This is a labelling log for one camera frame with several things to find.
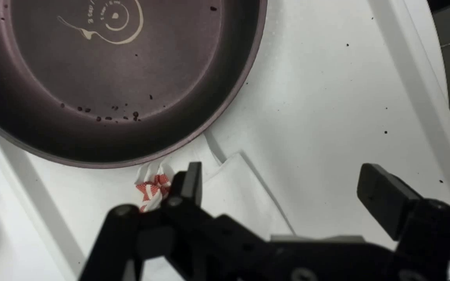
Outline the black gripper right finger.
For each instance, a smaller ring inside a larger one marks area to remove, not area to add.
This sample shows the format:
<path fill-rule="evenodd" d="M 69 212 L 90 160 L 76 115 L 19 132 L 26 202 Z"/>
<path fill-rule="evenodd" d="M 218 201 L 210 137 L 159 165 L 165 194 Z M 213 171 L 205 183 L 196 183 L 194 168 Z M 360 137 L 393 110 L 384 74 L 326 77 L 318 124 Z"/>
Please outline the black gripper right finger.
<path fill-rule="evenodd" d="M 363 163 L 357 194 L 401 249 L 450 248 L 450 204 L 423 196 L 385 166 Z"/>

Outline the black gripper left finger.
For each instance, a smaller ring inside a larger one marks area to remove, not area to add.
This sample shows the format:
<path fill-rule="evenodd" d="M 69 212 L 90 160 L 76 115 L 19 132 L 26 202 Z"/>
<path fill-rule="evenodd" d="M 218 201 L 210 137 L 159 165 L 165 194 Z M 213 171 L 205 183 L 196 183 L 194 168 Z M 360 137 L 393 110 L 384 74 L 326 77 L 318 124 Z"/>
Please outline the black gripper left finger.
<path fill-rule="evenodd" d="M 166 204 L 171 207 L 179 207 L 184 204 L 201 205 L 202 193 L 204 193 L 202 163 L 191 162 L 187 169 L 182 169 L 174 176 Z"/>

